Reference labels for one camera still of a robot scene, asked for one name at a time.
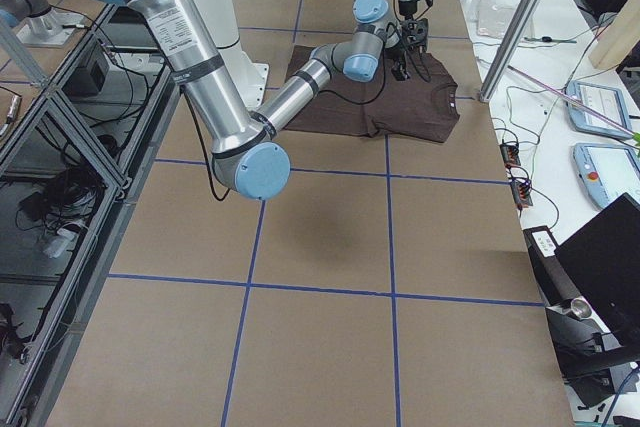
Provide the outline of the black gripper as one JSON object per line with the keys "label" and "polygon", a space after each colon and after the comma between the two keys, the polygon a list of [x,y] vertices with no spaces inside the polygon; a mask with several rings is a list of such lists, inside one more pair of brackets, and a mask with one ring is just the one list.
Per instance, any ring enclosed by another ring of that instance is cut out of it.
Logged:
{"label": "black gripper", "polygon": [[425,14],[433,6],[434,0],[398,0],[400,15],[403,18],[413,18],[418,12],[418,4],[420,2],[424,2],[426,5],[423,12]]}
{"label": "black gripper", "polygon": [[430,80],[430,72],[423,55],[428,44],[427,19],[405,19],[387,24],[387,58],[392,61],[391,73],[396,81],[411,78],[407,63],[423,80]]}

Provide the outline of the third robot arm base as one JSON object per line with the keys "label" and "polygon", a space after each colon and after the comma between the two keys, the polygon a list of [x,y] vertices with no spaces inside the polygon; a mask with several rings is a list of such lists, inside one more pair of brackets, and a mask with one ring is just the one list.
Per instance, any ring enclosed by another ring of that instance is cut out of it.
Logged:
{"label": "third robot arm base", "polygon": [[62,47],[84,27],[82,14],[61,12],[48,0],[1,0],[1,19],[10,28],[25,22],[17,37],[35,47]]}

